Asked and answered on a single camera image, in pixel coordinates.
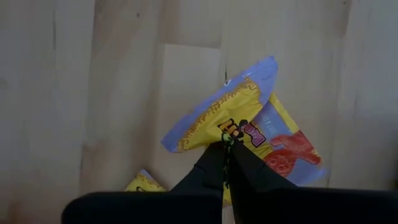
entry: candy bag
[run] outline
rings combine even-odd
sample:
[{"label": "candy bag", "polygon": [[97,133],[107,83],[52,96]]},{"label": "candy bag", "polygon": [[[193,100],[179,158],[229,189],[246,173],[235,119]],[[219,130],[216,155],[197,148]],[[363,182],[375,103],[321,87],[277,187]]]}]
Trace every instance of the candy bag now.
[{"label": "candy bag", "polygon": [[146,170],[142,169],[124,191],[163,192],[166,190],[160,186]]},{"label": "candy bag", "polygon": [[[271,169],[296,185],[321,177],[325,170],[314,147],[274,93],[257,116],[242,127],[240,141]],[[224,186],[224,201],[231,203]]]},{"label": "candy bag", "polygon": [[162,144],[170,152],[183,152],[220,141],[223,131],[240,137],[242,124],[251,121],[267,103],[277,71],[276,61],[268,57],[241,72],[185,115]]}]

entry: snack bag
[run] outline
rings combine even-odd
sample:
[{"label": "snack bag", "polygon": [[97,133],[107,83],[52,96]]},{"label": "snack bag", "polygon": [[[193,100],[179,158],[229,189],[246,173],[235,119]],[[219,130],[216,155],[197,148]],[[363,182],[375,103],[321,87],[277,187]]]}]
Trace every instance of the snack bag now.
[{"label": "snack bag", "polygon": [[160,186],[146,170],[142,169],[124,191],[163,192],[166,190]]},{"label": "snack bag", "polygon": [[220,141],[223,131],[240,137],[242,125],[267,103],[277,71],[276,61],[268,57],[241,72],[184,116],[162,144],[170,152],[183,152]]},{"label": "snack bag", "polygon": [[[259,114],[242,128],[243,144],[271,169],[296,185],[321,177],[325,170],[314,147],[274,93]],[[224,186],[224,201],[231,203]]]}]

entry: plastic wrapper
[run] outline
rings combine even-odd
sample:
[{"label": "plastic wrapper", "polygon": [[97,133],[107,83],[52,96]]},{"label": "plastic wrapper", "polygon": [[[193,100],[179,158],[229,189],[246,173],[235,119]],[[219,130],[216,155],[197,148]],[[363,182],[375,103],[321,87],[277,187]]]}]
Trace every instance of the plastic wrapper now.
[{"label": "plastic wrapper", "polygon": [[163,192],[166,191],[154,180],[146,170],[142,169],[136,175],[136,178],[124,189],[130,192]]},{"label": "plastic wrapper", "polygon": [[[321,157],[271,92],[276,73],[272,57],[243,71],[182,118],[162,144],[181,152],[221,141],[228,133],[294,184],[319,178],[324,173]],[[231,204],[226,186],[223,197],[225,205]]]}]

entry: wooden floor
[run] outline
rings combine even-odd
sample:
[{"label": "wooden floor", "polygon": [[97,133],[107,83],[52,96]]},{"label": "wooden floor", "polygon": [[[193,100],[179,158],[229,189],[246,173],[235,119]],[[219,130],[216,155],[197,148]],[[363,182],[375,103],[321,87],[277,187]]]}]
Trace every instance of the wooden floor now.
[{"label": "wooden floor", "polygon": [[[395,0],[1,1],[0,223],[59,222],[71,199],[121,190],[141,168],[171,189],[203,149],[170,154],[161,137],[267,55],[279,63],[280,101],[329,171],[311,185],[391,189],[397,7]],[[232,220],[229,208],[224,222]]]}]

